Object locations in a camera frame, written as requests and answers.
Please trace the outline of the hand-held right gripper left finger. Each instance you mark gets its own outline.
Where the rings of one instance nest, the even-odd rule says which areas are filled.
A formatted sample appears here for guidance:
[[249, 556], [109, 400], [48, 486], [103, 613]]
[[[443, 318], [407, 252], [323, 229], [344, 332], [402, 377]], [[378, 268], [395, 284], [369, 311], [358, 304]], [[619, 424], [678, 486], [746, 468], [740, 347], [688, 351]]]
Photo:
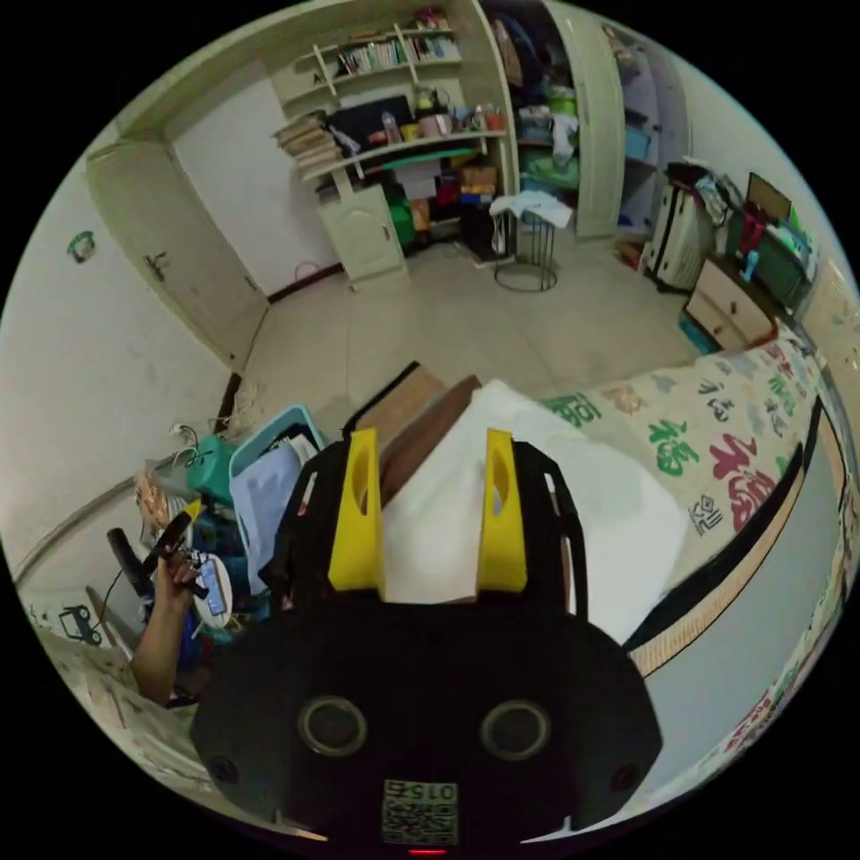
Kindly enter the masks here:
[[378, 435], [359, 429], [351, 436], [329, 582], [337, 592], [384, 592], [383, 512]]

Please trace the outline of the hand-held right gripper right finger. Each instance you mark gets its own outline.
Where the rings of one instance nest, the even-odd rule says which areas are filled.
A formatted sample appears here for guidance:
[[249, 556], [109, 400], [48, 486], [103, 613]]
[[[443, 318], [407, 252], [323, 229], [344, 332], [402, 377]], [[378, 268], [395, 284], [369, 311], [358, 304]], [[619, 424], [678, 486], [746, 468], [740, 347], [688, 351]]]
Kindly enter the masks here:
[[477, 557], [478, 592], [522, 592], [527, 561], [512, 436], [486, 436], [485, 489]]

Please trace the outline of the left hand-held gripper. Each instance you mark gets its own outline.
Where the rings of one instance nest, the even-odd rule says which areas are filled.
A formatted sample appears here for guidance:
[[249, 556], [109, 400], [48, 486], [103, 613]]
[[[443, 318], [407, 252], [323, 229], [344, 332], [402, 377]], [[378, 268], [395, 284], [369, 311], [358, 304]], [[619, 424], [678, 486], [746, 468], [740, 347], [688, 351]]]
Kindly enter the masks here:
[[204, 504], [201, 498], [187, 503], [182, 513], [178, 513], [162, 531], [153, 548], [139, 559], [140, 598], [147, 598], [154, 593], [152, 577], [155, 575], [159, 561], [170, 562], [182, 554], [187, 533], [203, 510]]

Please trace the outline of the person's left hand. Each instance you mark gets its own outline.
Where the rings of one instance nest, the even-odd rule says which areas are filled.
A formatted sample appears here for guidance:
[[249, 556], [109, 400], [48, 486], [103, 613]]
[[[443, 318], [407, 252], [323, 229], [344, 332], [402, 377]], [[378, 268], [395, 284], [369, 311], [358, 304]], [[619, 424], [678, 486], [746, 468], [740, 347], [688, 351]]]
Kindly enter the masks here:
[[195, 580], [193, 567], [181, 556], [158, 559], [154, 603], [160, 612], [183, 614], [191, 605], [193, 594], [189, 584]]

